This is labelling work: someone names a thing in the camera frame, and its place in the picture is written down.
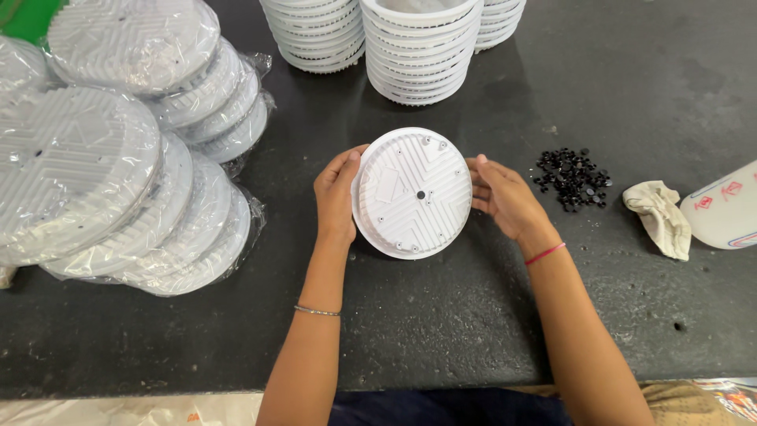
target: dark blue pants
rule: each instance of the dark blue pants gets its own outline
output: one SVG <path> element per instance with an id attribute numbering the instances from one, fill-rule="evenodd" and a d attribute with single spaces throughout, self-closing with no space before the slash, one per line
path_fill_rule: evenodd
<path id="1" fill-rule="evenodd" d="M 329 426 L 570 426 L 557 398 L 484 389 L 340 392 Z"/>

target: white plastic bottle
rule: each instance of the white plastic bottle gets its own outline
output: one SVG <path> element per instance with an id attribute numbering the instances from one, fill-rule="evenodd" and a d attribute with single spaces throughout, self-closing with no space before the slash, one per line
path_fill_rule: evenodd
<path id="1" fill-rule="evenodd" d="M 719 249 L 757 245 L 757 161 L 684 198 L 691 233 Z"/>

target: thin bangle bracelet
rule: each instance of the thin bangle bracelet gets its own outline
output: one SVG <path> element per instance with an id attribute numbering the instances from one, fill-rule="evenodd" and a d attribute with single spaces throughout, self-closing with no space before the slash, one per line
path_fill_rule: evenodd
<path id="1" fill-rule="evenodd" d="M 543 258 L 544 256 L 546 256 L 546 255 L 549 255 L 549 254 L 551 254 L 552 252 L 555 252 L 555 251 L 557 251 L 557 250 L 561 249 L 562 247 L 565 247 L 565 243 L 562 243 L 562 244 L 560 244 L 560 245 L 559 245 L 559 246 L 557 246 L 557 247 L 553 247 L 552 249 L 549 249 L 549 250 L 547 250 L 546 252 L 544 252 L 544 253 L 541 253 L 540 255 L 537 255 L 537 256 L 536 256 L 536 257 L 534 257 L 533 259 L 531 259 L 531 260 L 529 260 L 529 261 L 526 261 L 526 263 L 525 263 L 525 264 L 526 264 L 526 266 L 528 266 L 528 265 L 530 265 L 530 264 L 534 263 L 535 261 L 537 261 L 537 260 L 539 260 L 539 259 Z"/>
<path id="2" fill-rule="evenodd" d="M 297 309 L 298 311 L 307 312 L 308 314 L 318 314 L 318 315 L 329 315 L 329 316 L 332 316 L 332 317 L 341 317 L 341 312 L 317 311 L 315 309 L 303 308 L 302 306 L 299 306 L 299 305 L 294 305 L 294 308 Z"/>

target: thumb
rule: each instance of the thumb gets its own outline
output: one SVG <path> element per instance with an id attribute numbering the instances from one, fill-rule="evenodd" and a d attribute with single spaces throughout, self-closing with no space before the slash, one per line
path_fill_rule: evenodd
<path id="1" fill-rule="evenodd" d="M 486 155 L 478 154 L 478 157 L 475 158 L 475 163 L 481 178 L 489 184 L 491 189 L 501 188 L 502 185 L 507 185 L 507 179 L 505 179 L 505 177 L 502 176 L 491 163 L 489 163 Z"/>
<path id="2" fill-rule="evenodd" d="M 341 166 L 339 176 L 337 176 L 334 185 L 349 190 L 352 185 L 352 180 L 355 178 L 355 175 L 357 175 L 358 169 L 360 169 L 360 153 L 358 151 L 352 151 L 350 152 L 350 156 L 347 157 L 347 162 Z"/>

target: green surface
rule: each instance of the green surface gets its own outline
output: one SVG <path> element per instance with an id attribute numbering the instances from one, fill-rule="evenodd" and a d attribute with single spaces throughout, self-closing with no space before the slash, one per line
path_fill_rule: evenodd
<path id="1" fill-rule="evenodd" d="M 0 0 L 0 33 L 43 44 L 50 20 L 67 0 Z"/>

